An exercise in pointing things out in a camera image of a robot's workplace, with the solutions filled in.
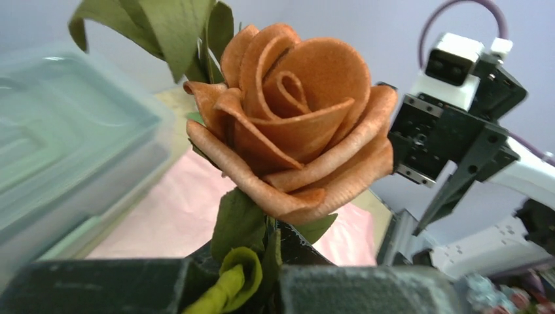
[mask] flower bouquet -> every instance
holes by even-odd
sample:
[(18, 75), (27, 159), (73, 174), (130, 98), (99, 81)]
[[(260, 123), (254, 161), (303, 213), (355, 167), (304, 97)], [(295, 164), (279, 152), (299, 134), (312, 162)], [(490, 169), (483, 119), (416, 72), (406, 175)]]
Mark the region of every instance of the flower bouquet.
[(164, 60), (176, 83), (186, 76), (198, 107), (187, 122), (192, 147), (237, 186), (221, 198), (212, 240), (193, 254), (219, 278), (185, 313), (256, 313), (282, 264), (325, 264), (299, 252), (317, 255), (310, 244), (333, 212), (393, 170), (397, 93), (371, 86), (364, 59), (338, 39), (303, 41), (285, 24), (235, 34), (221, 1), (84, 0), (69, 23), (83, 50), (85, 20)]

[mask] cable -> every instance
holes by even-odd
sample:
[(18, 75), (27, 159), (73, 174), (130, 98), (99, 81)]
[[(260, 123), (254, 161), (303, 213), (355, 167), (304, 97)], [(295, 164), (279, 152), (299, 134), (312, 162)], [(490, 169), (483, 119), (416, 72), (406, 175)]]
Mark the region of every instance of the cable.
[[(418, 41), (418, 63), (420, 68), (424, 66), (424, 44), (426, 41), (426, 37), (428, 36), (430, 27), (445, 10), (447, 10), (448, 8), (456, 4), (463, 3), (463, 2), (478, 3), (479, 5), (482, 5), (486, 9), (488, 9), (493, 14), (493, 17), (497, 22), (497, 28), (499, 30), (498, 37), (502, 39), (509, 38), (509, 30), (507, 27), (507, 20), (505, 19), (505, 15), (492, 0), (451, 0), (451, 1), (445, 2), (443, 5), (437, 8), (436, 11), (432, 13), (432, 15), (430, 15), (430, 17), (424, 24), (422, 31), (420, 32), (420, 39)], [(520, 143), (522, 146), (526, 147), (526, 149), (528, 149), (534, 156), (542, 159), (547, 164), (555, 167), (555, 159), (552, 157), (551, 153), (543, 152), (539, 150), (538, 148), (534, 147), (534, 145), (532, 145), (530, 142), (527, 142), (525, 139), (521, 138), (520, 136), (510, 131), (509, 131), (509, 136), (512, 137), (518, 143)]]
[(426, 37), (428, 36), (430, 27), (445, 10), (462, 2), (474, 2), (486, 7), (486, 9), (488, 9), (493, 14), (493, 17), (497, 21), (497, 28), (499, 28), (498, 37), (502, 39), (509, 38), (509, 31), (505, 16), (503, 15), (503, 12), (501, 12), (501, 9), (492, 0), (451, 0), (445, 2), (443, 5), (437, 8), (436, 11), (432, 13), (432, 15), (430, 15), (428, 21), (426, 21), (426, 24), (424, 24), (422, 32), (420, 33), (420, 40), (418, 43), (418, 64), (420, 66), (420, 69), (424, 66), (424, 44), (426, 41)]

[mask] rose petal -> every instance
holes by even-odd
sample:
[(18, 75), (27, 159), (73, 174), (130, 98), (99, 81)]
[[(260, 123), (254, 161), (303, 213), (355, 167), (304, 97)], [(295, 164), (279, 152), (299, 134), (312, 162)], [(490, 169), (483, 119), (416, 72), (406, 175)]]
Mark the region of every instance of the rose petal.
[(239, 87), (241, 60), (243, 60), (243, 55), (247, 47), (258, 32), (258, 29), (254, 25), (248, 25), (239, 31), (224, 49), (220, 61), (220, 68), (222, 69), (222, 75), (229, 87)]
[(355, 100), (328, 147), (341, 141), (354, 127), (370, 97), (370, 71), (362, 56), (338, 39), (317, 37), (293, 47), (268, 75), (290, 71), (302, 82), (308, 107), (317, 111)]
[(280, 57), (299, 42), (298, 35), (286, 24), (268, 26), (253, 38), (243, 56), (239, 77), (247, 116), (279, 120), (266, 103), (262, 80)]
[(280, 118), (310, 113), (302, 83), (289, 71), (272, 76), (264, 82), (262, 90), (268, 107)]
[(307, 163), (317, 158), (352, 108), (354, 99), (335, 106), (293, 118), (251, 122), (286, 155)]
[(396, 103), (397, 92), (394, 89), (388, 86), (372, 87), (366, 115), (343, 141), (300, 170), (273, 173), (263, 179), (278, 190), (289, 192), (326, 177), (376, 136), (382, 126), (387, 124)]
[(208, 156), (241, 191), (245, 192), (264, 212), (272, 217), (318, 206), (325, 197), (322, 188), (286, 194), (260, 180), (233, 150), (220, 142), (210, 131), (195, 121), (187, 122), (192, 142)]
[(235, 118), (233, 149), (255, 173), (302, 168), (302, 164), (277, 148), (245, 115), (241, 107), (241, 91), (238, 88), (225, 91), (214, 108)]
[(278, 216), (289, 224), (305, 224), (325, 217), (364, 192), (374, 181), (393, 171), (393, 147), (387, 139), (389, 126), (364, 146), (353, 158), (328, 177), (307, 186), (309, 190), (324, 188), (324, 201), (314, 209), (293, 211)]
[(220, 95), (227, 90), (225, 84), (206, 84), (201, 82), (185, 82), (183, 89), (189, 95), (194, 96), (198, 112), (206, 127), (220, 141), (225, 141), (226, 125), (229, 116), (214, 109), (214, 104)]

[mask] storage box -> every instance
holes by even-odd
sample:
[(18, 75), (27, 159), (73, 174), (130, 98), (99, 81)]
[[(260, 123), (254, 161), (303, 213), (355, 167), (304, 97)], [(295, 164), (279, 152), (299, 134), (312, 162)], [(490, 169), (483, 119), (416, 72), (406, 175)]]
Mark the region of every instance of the storage box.
[(173, 119), (114, 65), (73, 46), (1, 56), (0, 290), (152, 184), (169, 161)]

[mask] green stem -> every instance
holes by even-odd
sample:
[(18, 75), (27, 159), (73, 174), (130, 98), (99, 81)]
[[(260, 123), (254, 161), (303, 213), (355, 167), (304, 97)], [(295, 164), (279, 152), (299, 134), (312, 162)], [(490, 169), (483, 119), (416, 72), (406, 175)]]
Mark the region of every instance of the green stem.
[(245, 284), (245, 274), (241, 264), (222, 273), (216, 284), (206, 291), (195, 303), (188, 306), (183, 314), (220, 314), (227, 302), (233, 299)]

